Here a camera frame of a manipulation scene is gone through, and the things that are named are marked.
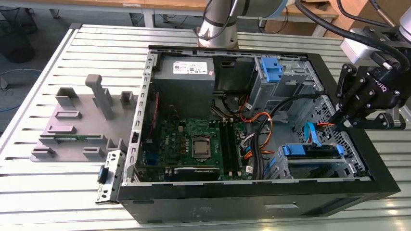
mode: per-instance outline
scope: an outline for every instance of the red wire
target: red wire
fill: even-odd
[[[319,124],[316,124],[316,126],[324,126],[324,125],[333,126],[335,124],[329,124],[329,123],[319,123]]]

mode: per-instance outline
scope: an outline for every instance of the floor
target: floor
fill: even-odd
[[[0,73],[21,68],[42,70],[72,23],[132,26],[133,20],[135,26],[137,24],[139,26],[144,26],[141,15],[133,14],[131,20],[131,15],[127,13],[61,10],[60,18],[53,19],[48,10],[34,9],[33,19],[38,30],[28,35],[28,38],[34,48],[34,58],[22,64],[13,64],[0,56]],[[168,20],[168,23],[163,23],[161,16],[156,15],[156,26],[163,28],[195,29],[201,24],[201,18],[193,16],[188,16],[187,18],[185,16],[175,16],[173,18],[168,18]],[[240,19],[237,22],[237,30],[241,32],[260,33],[257,21]],[[0,90],[0,135],[4,132],[17,109],[5,112],[2,111],[20,105],[37,76],[38,72],[36,71],[14,71],[9,74],[1,75],[2,79],[9,83],[9,90]]]

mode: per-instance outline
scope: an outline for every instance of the small circuit board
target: small circuit board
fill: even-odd
[[[156,177],[157,180],[172,181],[168,175],[176,170],[184,172],[189,171],[189,168],[197,170],[199,167],[212,174],[217,173],[219,175],[212,177],[216,180],[248,180],[239,151],[240,137],[245,133],[243,123],[184,119],[163,120],[159,125],[157,153],[145,153],[144,167],[148,171],[155,169],[155,172],[164,174],[164,178]]]

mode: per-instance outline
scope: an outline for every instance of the metal table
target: metal table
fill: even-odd
[[[343,62],[340,40],[239,33],[241,49],[319,53],[337,78]],[[411,230],[411,131],[369,131],[375,147],[401,192],[324,218],[139,225],[120,205],[93,204],[96,163],[32,163],[30,150],[52,114],[60,87],[84,86],[87,74],[100,74],[112,94],[139,93],[149,44],[196,46],[189,30],[82,25],[69,29],[16,116],[0,138],[0,230],[164,230],[345,231]]]

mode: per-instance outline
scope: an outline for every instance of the metal bracket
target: metal bracket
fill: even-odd
[[[121,172],[125,162],[125,153],[121,150],[111,151],[107,155],[105,164],[99,172],[97,182],[97,205],[115,205],[117,202],[117,193],[121,183]]]

